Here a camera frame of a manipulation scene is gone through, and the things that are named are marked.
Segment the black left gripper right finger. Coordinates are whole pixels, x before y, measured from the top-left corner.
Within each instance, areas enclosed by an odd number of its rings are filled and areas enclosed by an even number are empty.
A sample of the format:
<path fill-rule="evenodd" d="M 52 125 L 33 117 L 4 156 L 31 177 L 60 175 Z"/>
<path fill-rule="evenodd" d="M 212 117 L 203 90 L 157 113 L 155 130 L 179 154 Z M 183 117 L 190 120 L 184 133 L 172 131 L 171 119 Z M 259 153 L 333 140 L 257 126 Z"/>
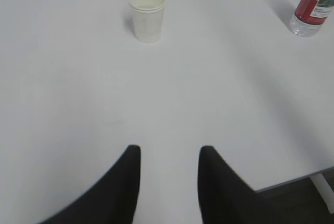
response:
<path fill-rule="evenodd" d="M 274 223 L 274 210 L 212 146 L 200 150 L 197 193 L 203 223 Z"/>

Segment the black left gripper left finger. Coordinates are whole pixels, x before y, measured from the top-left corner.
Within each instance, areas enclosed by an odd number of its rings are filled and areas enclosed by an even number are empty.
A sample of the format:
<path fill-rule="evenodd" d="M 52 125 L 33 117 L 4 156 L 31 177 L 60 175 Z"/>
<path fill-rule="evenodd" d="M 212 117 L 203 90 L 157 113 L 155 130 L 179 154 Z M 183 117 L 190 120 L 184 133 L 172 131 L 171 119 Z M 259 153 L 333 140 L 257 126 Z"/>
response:
<path fill-rule="evenodd" d="M 43 223 L 132 223 L 140 169 L 140 147 L 129 145 L 93 187 Z"/>

